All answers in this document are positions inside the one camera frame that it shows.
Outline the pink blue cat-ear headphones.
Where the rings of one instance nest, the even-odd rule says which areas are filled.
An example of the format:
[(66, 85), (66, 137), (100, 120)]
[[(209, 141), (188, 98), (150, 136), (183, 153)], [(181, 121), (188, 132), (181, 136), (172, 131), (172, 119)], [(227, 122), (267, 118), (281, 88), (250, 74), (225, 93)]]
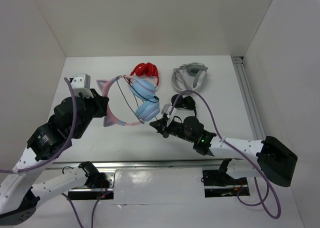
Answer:
[(134, 115), (138, 121), (127, 123), (117, 118), (110, 107), (106, 108), (106, 116), (103, 120), (103, 126), (111, 127), (114, 125), (120, 126), (138, 126), (144, 124), (155, 118), (160, 113), (160, 102), (156, 96), (156, 87), (149, 81), (142, 78), (135, 78), (132, 75), (119, 75), (110, 80), (98, 79), (96, 80), (97, 86), (102, 93), (103, 97), (108, 97), (109, 91), (114, 83), (118, 83), (123, 78), (128, 82), (131, 93), (138, 99), (143, 101), (143, 104), (138, 106)]

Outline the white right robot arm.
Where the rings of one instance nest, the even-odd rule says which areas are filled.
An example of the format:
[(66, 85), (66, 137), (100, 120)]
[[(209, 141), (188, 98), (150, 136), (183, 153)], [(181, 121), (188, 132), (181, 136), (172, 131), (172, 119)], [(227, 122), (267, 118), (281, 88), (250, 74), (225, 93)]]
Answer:
[(297, 155), (273, 136), (264, 140), (219, 138), (194, 116), (183, 122), (168, 121), (166, 116), (150, 123), (163, 138), (174, 136), (193, 144), (203, 156), (223, 157), (218, 178), (223, 184), (243, 177), (266, 177), (281, 187), (290, 187)]

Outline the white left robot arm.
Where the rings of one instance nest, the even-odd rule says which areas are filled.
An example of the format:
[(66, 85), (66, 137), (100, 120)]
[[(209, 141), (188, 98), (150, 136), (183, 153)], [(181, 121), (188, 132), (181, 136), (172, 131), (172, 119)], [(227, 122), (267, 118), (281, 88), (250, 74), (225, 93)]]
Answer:
[(74, 187), (98, 188), (108, 183), (106, 176), (90, 162), (81, 162), (71, 171), (36, 184), (42, 172), (60, 154), (80, 139), (94, 118), (107, 115), (108, 97), (80, 94), (65, 98), (54, 108), (48, 122), (39, 126), (15, 167), (0, 185), (0, 224), (15, 226), (28, 220), (48, 200)]

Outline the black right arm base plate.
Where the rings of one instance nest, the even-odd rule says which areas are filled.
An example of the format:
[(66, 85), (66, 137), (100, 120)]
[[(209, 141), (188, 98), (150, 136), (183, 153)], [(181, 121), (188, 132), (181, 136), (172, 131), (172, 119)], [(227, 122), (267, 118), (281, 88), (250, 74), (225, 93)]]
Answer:
[(206, 198), (249, 196), (248, 180), (246, 178), (234, 179), (218, 170), (203, 170), (200, 181), (204, 185)]

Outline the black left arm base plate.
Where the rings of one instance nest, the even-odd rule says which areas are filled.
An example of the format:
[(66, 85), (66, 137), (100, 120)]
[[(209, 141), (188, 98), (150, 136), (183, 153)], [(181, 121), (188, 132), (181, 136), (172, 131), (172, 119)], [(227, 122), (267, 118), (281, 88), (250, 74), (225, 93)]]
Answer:
[(116, 171), (112, 169), (99, 170), (99, 177), (92, 184), (85, 184), (67, 191), (72, 201), (95, 201), (114, 199)]

